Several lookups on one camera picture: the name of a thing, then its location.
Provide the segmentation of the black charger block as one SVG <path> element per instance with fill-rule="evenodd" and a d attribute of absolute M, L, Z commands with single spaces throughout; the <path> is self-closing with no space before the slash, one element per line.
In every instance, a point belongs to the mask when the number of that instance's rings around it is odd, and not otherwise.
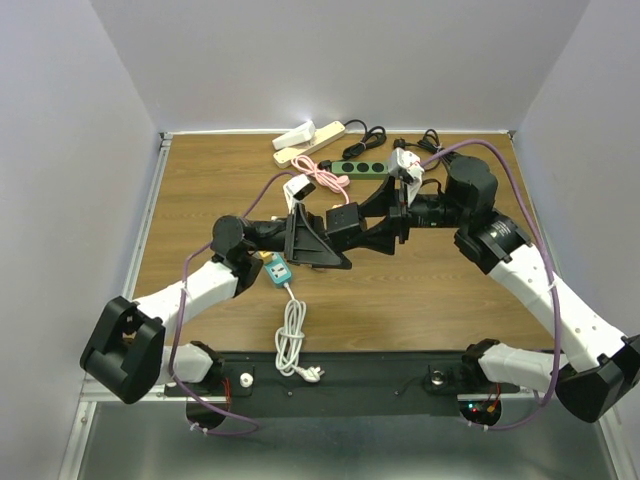
<path fill-rule="evenodd" d="M 327 235 L 334 241 L 343 241 L 361 233 L 366 224 L 360 216 L 356 202 L 332 208 L 326 212 Z"/>

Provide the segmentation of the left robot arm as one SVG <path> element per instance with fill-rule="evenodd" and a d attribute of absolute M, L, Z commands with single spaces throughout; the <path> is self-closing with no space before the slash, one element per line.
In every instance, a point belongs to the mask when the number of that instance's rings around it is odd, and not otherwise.
<path fill-rule="evenodd" d="M 275 220 L 223 216 L 207 247 L 212 257 L 195 271 L 185 269 L 180 281 L 134 300 L 118 296 L 105 305 L 80 366 L 124 403 L 137 402 L 155 385 L 183 381 L 202 394 L 221 386 L 218 356 L 201 343 L 181 344 L 181 330 L 254 284 L 263 267 L 258 252 L 279 253 L 292 264 L 351 266 L 331 244 L 321 218 L 301 204 Z"/>

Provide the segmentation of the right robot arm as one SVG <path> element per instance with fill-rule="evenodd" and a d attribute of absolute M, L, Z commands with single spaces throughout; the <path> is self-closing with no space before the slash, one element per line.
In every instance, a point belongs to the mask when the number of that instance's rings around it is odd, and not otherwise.
<path fill-rule="evenodd" d="M 639 382 L 639 339 L 603 320 L 554 272 L 526 231 L 495 206 L 498 181 L 481 159 L 457 155 L 444 186 L 423 194 L 422 168 L 397 150 L 393 169 L 363 203 L 326 213 L 335 249 L 392 255 L 413 228 L 452 228 L 460 253 L 509 291 L 553 336 L 554 350 L 516 349 L 498 340 L 470 345 L 460 378 L 472 390 L 507 383 L 554 393 L 594 423 Z"/>

